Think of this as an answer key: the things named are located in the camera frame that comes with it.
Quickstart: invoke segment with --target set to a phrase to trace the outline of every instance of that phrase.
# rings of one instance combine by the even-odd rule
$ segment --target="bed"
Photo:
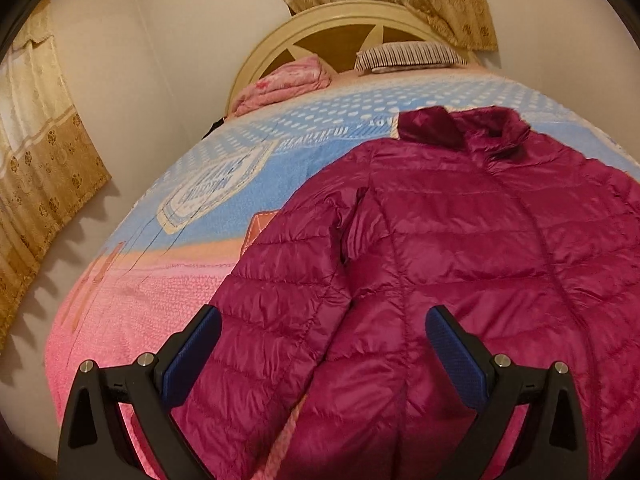
[[[363,47],[436,35],[403,7],[340,2],[302,12],[270,34],[238,73],[233,96],[286,62],[317,54],[338,72]],[[368,139],[394,135],[402,110],[443,105],[516,109],[539,132],[640,178],[640,165],[602,131],[552,99],[464,68],[348,77],[225,123],[181,157],[136,203],[60,307],[46,372],[58,419],[78,365],[126,364],[181,330],[244,248],[311,175]],[[145,459],[124,411],[134,445]]]

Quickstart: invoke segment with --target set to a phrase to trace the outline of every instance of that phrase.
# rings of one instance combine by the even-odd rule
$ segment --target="wooden headboard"
[[[281,65],[318,54],[338,72],[353,69],[358,51],[390,41],[427,40],[447,43],[429,25],[403,6],[386,2],[349,0],[301,12],[274,30],[255,48],[240,69],[226,103],[245,86]],[[475,55],[458,53],[471,63]]]

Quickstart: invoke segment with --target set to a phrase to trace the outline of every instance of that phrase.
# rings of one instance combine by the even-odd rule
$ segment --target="striped pillow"
[[[453,48],[437,41],[395,41],[383,43],[358,53],[354,69],[359,72],[390,66],[464,65],[466,59]]]

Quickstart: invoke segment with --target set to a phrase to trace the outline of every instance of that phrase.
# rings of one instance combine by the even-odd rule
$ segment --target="silver screw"
[[[554,368],[556,369],[556,372],[563,375],[569,371],[569,367],[566,365],[566,363],[563,363],[562,361],[558,361],[554,365]]]
[[[506,354],[498,354],[497,356],[494,357],[494,362],[500,368],[506,368],[511,366],[511,358]]]
[[[91,361],[91,359],[87,359],[87,361],[83,362],[80,365],[80,371],[85,374],[87,372],[90,372],[91,370],[94,369],[94,362]]]
[[[138,357],[140,366],[149,366],[154,361],[155,356],[149,352],[145,352]]]

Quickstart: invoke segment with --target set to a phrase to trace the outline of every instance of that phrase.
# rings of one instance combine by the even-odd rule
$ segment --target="quilted jacket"
[[[218,480],[244,480],[306,396],[278,479],[432,478],[474,418],[424,333],[445,304],[493,353],[569,365],[605,478],[640,428],[640,186],[507,108],[398,129],[313,176],[248,248],[177,422]]]

